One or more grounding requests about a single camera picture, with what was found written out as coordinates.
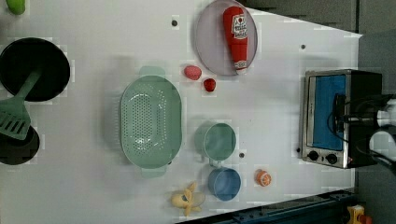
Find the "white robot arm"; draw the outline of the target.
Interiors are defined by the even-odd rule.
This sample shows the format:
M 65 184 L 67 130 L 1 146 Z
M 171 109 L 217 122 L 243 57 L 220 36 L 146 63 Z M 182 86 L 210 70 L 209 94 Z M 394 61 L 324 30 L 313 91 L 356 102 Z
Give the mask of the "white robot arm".
M 384 109 L 377 112 L 379 129 L 372 135 L 369 148 L 391 161 L 396 160 L 396 100 L 390 99 Z

